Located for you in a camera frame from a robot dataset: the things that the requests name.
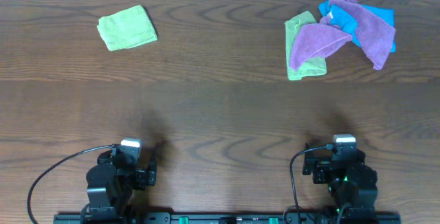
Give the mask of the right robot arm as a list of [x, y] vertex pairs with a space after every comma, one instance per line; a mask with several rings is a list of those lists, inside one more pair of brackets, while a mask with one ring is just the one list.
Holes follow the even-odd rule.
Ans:
[[314, 184], [326, 184], [335, 201], [329, 223], [378, 223], [375, 200], [378, 196], [377, 172], [365, 164], [365, 153], [355, 142], [333, 142], [322, 149], [329, 156], [317, 156], [318, 147], [305, 146], [302, 173], [311, 175]]

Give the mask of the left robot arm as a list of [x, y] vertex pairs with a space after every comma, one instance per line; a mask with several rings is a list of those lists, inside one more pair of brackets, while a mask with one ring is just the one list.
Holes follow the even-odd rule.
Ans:
[[154, 186], [157, 161], [151, 156], [147, 167], [138, 166], [138, 147], [113, 144], [101, 153], [97, 165], [86, 175], [89, 203], [80, 213], [81, 223], [131, 223], [129, 199], [134, 190]]

